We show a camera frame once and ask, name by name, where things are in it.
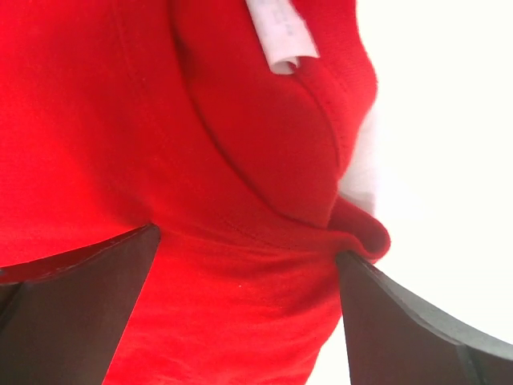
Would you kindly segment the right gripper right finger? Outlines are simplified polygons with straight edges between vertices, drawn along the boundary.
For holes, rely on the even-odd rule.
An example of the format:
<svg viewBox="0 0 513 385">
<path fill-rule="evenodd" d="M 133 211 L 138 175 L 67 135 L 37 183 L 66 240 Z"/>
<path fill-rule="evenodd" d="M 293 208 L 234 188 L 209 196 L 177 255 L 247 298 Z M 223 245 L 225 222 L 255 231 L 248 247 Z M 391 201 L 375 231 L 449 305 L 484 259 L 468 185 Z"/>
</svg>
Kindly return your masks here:
<svg viewBox="0 0 513 385">
<path fill-rule="evenodd" d="M 358 255 L 337 256 L 350 381 L 511 385 L 512 345 L 461 322 Z"/>
</svg>

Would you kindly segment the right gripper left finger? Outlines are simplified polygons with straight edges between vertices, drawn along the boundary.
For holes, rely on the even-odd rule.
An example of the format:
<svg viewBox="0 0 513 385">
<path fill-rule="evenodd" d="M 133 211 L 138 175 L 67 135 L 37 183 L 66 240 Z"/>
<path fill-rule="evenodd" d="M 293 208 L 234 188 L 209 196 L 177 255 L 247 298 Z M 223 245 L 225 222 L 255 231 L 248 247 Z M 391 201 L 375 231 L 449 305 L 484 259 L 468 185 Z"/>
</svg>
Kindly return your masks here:
<svg viewBox="0 0 513 385">
<path fill-rule="evenodd" d="M 147 278 L 160 230 L 1 269 L 1 382 L 101 384 Z"/>
</svg>

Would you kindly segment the red t shirt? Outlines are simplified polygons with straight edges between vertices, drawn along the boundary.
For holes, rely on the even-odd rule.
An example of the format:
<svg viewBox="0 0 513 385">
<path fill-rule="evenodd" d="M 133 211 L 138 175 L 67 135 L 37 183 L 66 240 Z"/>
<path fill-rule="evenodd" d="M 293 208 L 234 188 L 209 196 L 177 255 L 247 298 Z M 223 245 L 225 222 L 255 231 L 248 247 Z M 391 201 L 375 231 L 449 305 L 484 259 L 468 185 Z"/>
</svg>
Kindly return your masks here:
<svg viewBox="0 0 513 385">
<path fill-rule="evenodd" d="M 2 262 L 161 231 L 108 384 L 304 384 L 337 254 L 390 247 L 348 188 L 377 92 L 357 4 L 292 8 L 319 55 L 275 75 L 243 1 L 1 4 Z"/>
</svg>

